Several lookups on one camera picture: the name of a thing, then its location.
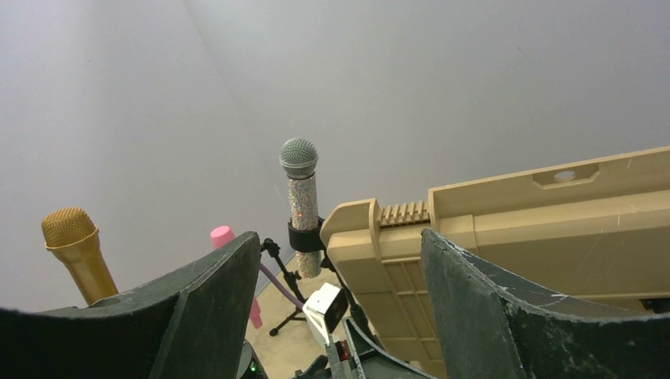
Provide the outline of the glitter silver microphone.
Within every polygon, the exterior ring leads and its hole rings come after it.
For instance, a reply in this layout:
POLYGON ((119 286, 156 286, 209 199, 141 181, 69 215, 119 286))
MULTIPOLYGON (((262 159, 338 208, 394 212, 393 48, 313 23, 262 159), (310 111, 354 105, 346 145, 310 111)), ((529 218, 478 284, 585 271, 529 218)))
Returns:
MULTIPOLYGON (((294 137, 286 141, 280 152, 280 165, 288 178, 288 200, 292 226, 309 230, 318 226, 318 200, 315 168, 318 153, 306 138, 294 137)), ((299 275, 306 279, 321 273, 322 251, 295 251, 299 275)))

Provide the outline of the gold microphone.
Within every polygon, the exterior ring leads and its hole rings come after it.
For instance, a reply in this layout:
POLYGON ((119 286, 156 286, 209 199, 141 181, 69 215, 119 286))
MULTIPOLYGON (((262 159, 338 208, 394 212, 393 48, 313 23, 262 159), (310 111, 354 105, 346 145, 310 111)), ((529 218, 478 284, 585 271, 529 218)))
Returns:
POLYGON ((43 218, 41 229, 46 250, 64 264, 88 305, 118 294, 101 253, 100 230, 84 209, 53 211, 43 218))

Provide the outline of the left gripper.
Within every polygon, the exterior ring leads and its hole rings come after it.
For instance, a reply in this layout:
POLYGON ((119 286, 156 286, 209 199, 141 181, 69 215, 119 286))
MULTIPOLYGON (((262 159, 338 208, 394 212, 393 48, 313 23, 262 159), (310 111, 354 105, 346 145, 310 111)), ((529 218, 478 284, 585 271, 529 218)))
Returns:
POLYGON ((304 379, 401 379, 432 378, 429 373, 393 357, 369 338, 352 317, 342 320, 345 338, 330 344, 306 369, 296 370, 294 378, 304 379))

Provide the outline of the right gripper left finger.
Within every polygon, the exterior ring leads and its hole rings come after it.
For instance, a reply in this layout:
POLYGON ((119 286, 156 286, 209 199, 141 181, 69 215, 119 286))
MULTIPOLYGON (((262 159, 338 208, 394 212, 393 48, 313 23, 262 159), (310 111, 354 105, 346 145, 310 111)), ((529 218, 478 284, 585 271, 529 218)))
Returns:
POLYGON ((233 378, 260 265, 248 231, 87 308, 1 312, 4 378, 233 378))

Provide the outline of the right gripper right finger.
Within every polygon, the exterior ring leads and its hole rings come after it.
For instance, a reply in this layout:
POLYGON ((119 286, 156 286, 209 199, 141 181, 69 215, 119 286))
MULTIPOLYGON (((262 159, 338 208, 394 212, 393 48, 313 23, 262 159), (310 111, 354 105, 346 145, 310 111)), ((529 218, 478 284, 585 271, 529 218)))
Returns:
POLYGON ((420 260, 450 378, 666 378, 669 315, 553 291, 421 233, 420 260))

